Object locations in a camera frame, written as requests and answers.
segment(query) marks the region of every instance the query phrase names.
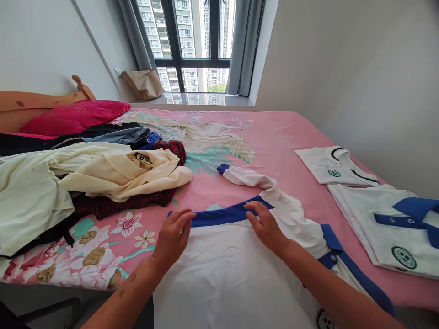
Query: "floor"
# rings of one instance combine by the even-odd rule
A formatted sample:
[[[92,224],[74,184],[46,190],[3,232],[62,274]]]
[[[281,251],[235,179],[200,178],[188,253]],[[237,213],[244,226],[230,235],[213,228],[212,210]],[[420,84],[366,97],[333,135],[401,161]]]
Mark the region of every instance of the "floor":
[[[80,328],[110,295],[109,292],[79,288],[0,284],[0,300],[16,314],[31,312],[72,297],[79,298],[83,303],[92,301],[92,305],[87,309],[76,328]],[[439,329],[439,314],[436,312],[415,308],[397,308],[397,315],[408,329]],[[33,321],[29,326],[33,329],[62,329],[68,316],[69,310],[61,310]],[[151,314],[148,313],[147,309],[139,317],[135,328],[152,328]]]

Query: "plaid fabric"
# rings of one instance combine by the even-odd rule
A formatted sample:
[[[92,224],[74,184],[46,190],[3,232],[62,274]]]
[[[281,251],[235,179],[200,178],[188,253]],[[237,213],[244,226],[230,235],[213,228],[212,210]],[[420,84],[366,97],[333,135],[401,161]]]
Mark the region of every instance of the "plaid fabric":
[[[159,140],[154,144],[153,149],[171,150],[180,158],[178,166],[184,166],[184,162],[186,161],[186,152],[182,142],[167,142]],[[169,202],[171,202],[175,191],[176,189],[170,189],[151,194],[139,194],[130,197],[127,201],[122,203],[114,202],[106,196],[90,198],[85,196],[85,194],[82,194],[73,198],[73,204],[75,206],[75,212],[73,214],[86,216],[92,213],[98,220],[101,220],[122,210],[144,208],[150,203],[159,204],[162,207],[165,207]]]

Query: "window sill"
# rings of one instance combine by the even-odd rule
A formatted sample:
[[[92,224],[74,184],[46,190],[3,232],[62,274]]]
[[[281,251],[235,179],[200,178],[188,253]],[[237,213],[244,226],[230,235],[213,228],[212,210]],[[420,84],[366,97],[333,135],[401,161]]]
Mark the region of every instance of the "window sill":
[[[248,97],[217,93],[180,93],[165,92],[160,97],[143,101],[136,99],[131,104],[168,104],[168,105],[220,105],[220,106],[254,106]]]

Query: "high-rise building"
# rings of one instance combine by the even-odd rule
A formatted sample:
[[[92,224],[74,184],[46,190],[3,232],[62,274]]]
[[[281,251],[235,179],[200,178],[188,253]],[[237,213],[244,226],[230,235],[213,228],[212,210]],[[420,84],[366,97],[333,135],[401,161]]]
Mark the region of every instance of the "high-rise building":
[[[209,2],[206,0],[174,0],[177,29],[183,58],[209,58]],[[165,17],[160,0],[138,0],[146,34],[155,58],[171,58]],[[219,55],[230,58],[234,30],[236,0],[220,1]],[[229,69],[183,68],[183,82],[187,92],[217,90],[226,85]],[[180,91],[175,68],[157,68],[165,91]]]

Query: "black chair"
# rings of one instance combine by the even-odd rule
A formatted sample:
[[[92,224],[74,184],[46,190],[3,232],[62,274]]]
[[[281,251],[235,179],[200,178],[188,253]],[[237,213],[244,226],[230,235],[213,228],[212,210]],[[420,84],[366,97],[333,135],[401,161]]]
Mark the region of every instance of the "black chair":
[[[64,329],[73,329],[80,318],[79,315],[81,314],[81,300],[79,298],[70,298],[65,301],[18,316],[8,309],[2,301],[0,301],[1,326],[5,329],[31,329],[30,327],[26,326],[27,323],[67,307],[71,307],[72,311],[70,312],[69,323],[64,327]]]

